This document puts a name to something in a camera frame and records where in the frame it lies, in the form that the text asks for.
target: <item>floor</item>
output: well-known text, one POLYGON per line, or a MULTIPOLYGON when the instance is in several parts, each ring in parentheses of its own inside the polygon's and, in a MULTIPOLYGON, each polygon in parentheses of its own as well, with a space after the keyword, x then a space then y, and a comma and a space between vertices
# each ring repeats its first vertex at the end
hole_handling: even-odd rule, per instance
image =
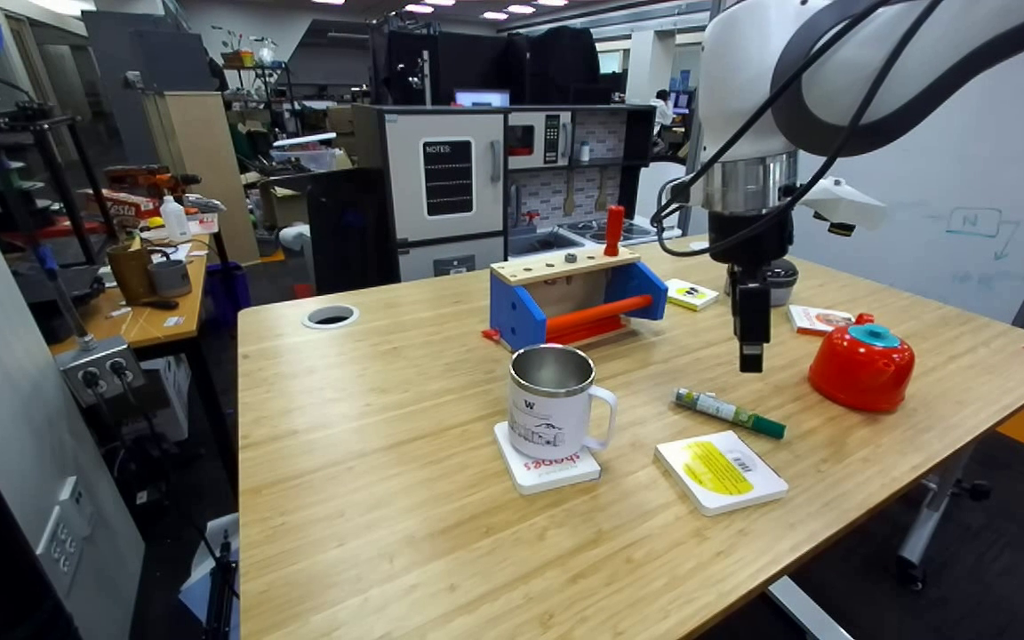
MULTIPOLYGON (((291 299, 301 264, 247 266, 253 304, 291 299)), ((206 356, 221 375, 215 387, 233 425, 233 338, 203 332, 206 356)), ((231 514, 224 467, 190 403, 190 446, 169 457, 169 501, 143 518, 147 569, 136 611, 136 640, 196 640, 203 625, 176 586, 199 545, 199 523, 231 514)), ((859 640, 1024 640, 1024 446, 1001 433, 982 438, 966 479, 985 479, 992 495, 957 498, 928 554, 925 586, 899 575, 897 549, 925 498, 903 491, 859 527, 847 530, 822 554, 791 569, 791 580, 826 604, 859 640)), ((723 619, 705 637, 713 640, 787 640, 802 637, 769 598, 723 619)))

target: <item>desk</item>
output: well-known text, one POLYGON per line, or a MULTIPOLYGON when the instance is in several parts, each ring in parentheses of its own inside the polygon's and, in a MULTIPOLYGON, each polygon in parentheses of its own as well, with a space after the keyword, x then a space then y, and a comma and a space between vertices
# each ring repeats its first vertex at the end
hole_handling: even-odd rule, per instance
MULTIPOLYGON (((206 245, 196 245, 188 254, 188 280, 190 280, 190 292, 186 299, 176 299, 176 311, 129 307, 129 312, 122 312, 122 307, 125 307, 122 289, 106 289, 103 294, 94 294, 80 311, 80 323, 93 338, 125 338, 138 361, 157 361, 157 356, 186 356, 188 361, 196 396, 203 403, 206 425, 211 425, 215 447, 224 457, 227 488, 233 495, 233 433, 227 427, 212 375, 211 375, 206 356, 199 350, 206 245)), ((74 344, 77 344, 77 338, 66 338, 66 343, 58 343, 53 354, 70 354, 74 344)))
MULTIPOLYGON (((641 254, 723 284, 710 261, 641 254)), ((891 415, 826 403, 819 338, 776 311, 763 375, 736 375, 730 307, 592 344, 618 396, 604 478, 515 495, 489 427, 507 356, 478 343, 488 273, 253 307, 237 323, 244 637, 681 637, 762 595, 835 535, 1024 407, 1024 332, 801 264, 791 304, 868 311, 916 354, 891 415), (350 304, 348 326, 301 316, 350 304), (669 409, 710 387, 788 427, 746 433, 788 498, 705 516, 653 446, 713 433, 669 409)))

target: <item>white mug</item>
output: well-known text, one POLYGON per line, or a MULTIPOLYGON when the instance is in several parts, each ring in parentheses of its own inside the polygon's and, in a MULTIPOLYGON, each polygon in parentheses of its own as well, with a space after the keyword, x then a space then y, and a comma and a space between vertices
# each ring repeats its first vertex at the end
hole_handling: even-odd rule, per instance
POLYGON ((507 366, 507 441, 525 458, 604 451, 614 431, 614 396, 592 383, 592 362, 570 344, 531 344, 507 366), (589 403, 604 403, 604 431, 589 433, 589 403))

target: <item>person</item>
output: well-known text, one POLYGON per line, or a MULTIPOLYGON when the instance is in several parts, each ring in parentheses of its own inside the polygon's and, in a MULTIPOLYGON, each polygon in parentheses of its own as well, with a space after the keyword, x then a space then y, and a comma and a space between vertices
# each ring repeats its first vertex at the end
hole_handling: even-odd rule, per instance
POLYGON ((653 139, 676 120, 676 112, 669 108, 669 89, 653 92, 653 139))

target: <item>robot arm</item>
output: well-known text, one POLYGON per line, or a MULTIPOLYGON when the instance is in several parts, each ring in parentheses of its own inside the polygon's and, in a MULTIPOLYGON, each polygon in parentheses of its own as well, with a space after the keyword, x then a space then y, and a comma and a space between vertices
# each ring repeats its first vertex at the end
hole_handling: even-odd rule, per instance
POLYGON ((740 369, 769 344, 769 272, 791 206, 835 165, 922 124, 961 86, 1024 50, 1024 0, 743 0, 700 62, 710 257, 730 264, 740 369), (801 187, 796 149, 826 158, 801 187))

